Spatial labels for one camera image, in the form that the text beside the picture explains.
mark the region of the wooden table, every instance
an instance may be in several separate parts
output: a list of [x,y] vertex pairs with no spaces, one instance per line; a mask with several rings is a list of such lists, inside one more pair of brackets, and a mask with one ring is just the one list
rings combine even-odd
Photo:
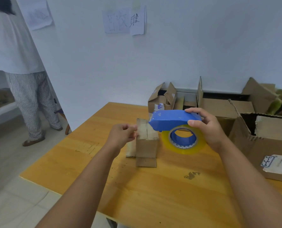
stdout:
[[[108,103],[20,176],[63,194],[105,143],[112,125],[148,118],[147,107]],[[268,180],[282,194],[282,182]],[[131,227],[241,227],[219,156],[164,149],[157,168],[137,168],[125,148],[114,160],[98,211]]]

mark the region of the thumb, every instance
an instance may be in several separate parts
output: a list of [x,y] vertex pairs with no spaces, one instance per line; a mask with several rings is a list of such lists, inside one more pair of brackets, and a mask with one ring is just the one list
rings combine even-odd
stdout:
[[188,120],[188,125],[194,128],[199,128],[201,131],[206,129],[206,124],[200,120]]
[[125,132],[127,135],[131,135],[132,133],[134,133],[136,130],[138,129],[137,125],[134,126],[129,126]]

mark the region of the left hand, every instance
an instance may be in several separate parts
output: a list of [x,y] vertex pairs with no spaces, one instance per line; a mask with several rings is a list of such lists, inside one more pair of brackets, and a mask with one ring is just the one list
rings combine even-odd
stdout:
[[133,141],[136,136],[137,125],[116,124],[109,132],[106,145],[115,149],[116,156],[127,142]]

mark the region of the white shirt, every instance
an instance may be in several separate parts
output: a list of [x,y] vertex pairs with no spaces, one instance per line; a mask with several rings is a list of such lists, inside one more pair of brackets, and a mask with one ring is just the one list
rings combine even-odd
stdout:
[[45,70],[25,22],[3,12],[0,12],[0,70],[17,74]]

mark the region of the clear yellow tape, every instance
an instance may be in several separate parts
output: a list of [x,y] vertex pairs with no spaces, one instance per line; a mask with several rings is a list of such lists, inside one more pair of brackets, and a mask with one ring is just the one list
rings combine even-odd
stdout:
[[181,153],[181,154],[195,154],[195,153],[199,152],[206,144],[206,140],[204,139],[202,132],[199,129],[193,128],[189,125],[182,125],[182,126],[186,127],[188,130],[191,130],[194,133],[194,135],[197,137],[196,144],[193,147],[188,148],[188,149],[180,149],[180,148],[174,146],[170,142],[170,140],[169,140],[169,132],[170,131],[162,131],[161,138],[162,138],[162,142],[164,143],[165,147],[167,149],[170,149],[170,150],[176,152],[176,153]]

